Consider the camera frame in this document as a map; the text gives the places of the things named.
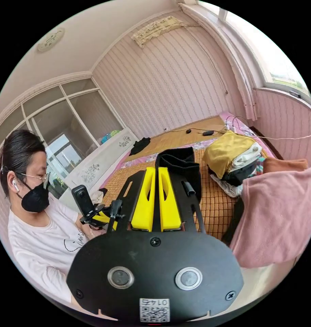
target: screw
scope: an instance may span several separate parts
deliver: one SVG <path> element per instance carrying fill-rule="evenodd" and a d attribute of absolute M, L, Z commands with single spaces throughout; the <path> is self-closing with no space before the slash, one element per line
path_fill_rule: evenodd
<path fill-rule="evenodd" d="M 153 237 L 150 240 L 150 244 L 154 247 L 157 247 L 161 244 L 161 240 L 158 237 Z"/>
<path fill-rule="evenodd" d="M 230 300 L 232 300 L 235 296 L 236 296 L 236 292 L 235 292 L 235 291 L 230 291 L 230 292 L 226 295 L 226 301 L 230 301 Z"/>
<path fill-rule="evenodd" d="M 76 295 L 76 297 L 77 297 L 78 299 L 82 299 L 82 298 L 84 297 L 83 292 L 80 291 L 80 290 L 76 290 L 75 295 Z"/>

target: yellow bracket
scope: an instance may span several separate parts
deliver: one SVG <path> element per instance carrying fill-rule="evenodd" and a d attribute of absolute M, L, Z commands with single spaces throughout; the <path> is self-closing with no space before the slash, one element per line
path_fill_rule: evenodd
<path fill-rule="evenodd" d="M 180 229 L 182 222 L 168 168 L 159 167 L 158 172 L 161 231 Z"/>
<path fill-rule="evenodd" d="M 146 168 L 141 192 L 139 194 L 131 226 L 134 229 L 152 231 L 155 198 L 155 168 Z"/>
<path fill-rule="evenodd" d="M 97 221 L 101 221 L 103 223 L 108 223 L 110 221 L 110 218 L 108 216 L 106 216 L 102 211 L 100 211 L 97 215 L 95 215 L 92 219 L 97 220 Z M 115 221 L 113 223 L 113 229 L 116 230 L 117 229 L 117 225 L 118 222 Z"/>

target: bamboo mat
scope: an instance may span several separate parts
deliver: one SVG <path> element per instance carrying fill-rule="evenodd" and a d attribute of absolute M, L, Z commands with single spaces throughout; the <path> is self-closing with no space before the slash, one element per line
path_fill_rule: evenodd
<path fill-rule="evenodd" d="M 211 136 L 203 136 L 203 131 L 192 129 L 191 133 L 186 134 L 186 130 L 188 128 L 202 128 L 204 130 L 221 130 L 224 128 L 224 121 L 220 118 L 220 116 L 215 116 L 212 118 L 204 119 L 198 122 L 194 122 L 182 127 L 179 127 L 175 130 L 178 131 L 170 131 L 158 136 L 151 138 L 150 144 L 143 149 L 141 152 L 134 154 L 132 156 L 128 156 L 125 160 L 131 161 L 134 159 L 138 159 L 144 156 L 148 156 L 154 153 L 160 153 L 166 149 L 174 149 L 176 147 L 193 144 L 200 141 L 205 141 L 209 139 L 213 139 L 218 137 L 218 132 L 214 132 Z"/>
<path fill-rule="evenodd" d="M 206 232 L 221 240 L 222 235 L 226 232 L 231 221 L 233 206 L 237 199 L 226 195 L 217 183 L 210 178 L 207 166 L 205 162 L 202 161 L 204 151 L 205 148 L 195 150 L 194 152 L 195 162 L 200 164 L 202 176 L 202 199 L 200 202 L 200 208 Z M 140 170 L 145 170 L 147 167 L 154 166 L 155 161 L 151 161 L 117 170 L 105 185 L 108 192 L 103 198 L 103 203 L 106 206 L 109 206 L 111 201 L 117 198 L 129 176 Z"/>

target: white earbud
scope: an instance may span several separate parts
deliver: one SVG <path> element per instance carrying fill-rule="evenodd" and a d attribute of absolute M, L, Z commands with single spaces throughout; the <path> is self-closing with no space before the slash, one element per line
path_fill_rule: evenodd
<path fill-rule="evenodd" d="M 19 188 L 16 184 L 16 181 L 12 181 L 12 185 L 15 187 L 15 189 L 17 190 L 17 192 L 19 192 Z"/>

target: black face mask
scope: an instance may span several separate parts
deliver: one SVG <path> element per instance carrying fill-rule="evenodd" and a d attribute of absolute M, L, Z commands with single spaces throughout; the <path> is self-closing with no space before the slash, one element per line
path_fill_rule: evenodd
<path fill-rule="evenodd" d="M 40 213 L 45 210 L 50 202 L 49 202 L 49 182 L 44 188 L 44 183 L 36 186 L 31 189 L 26 183 L 24 183 L 30 191 L 22 198 L 19 194 L 18 196 L 22 199 L 21 206 L 29 212 Z"/>

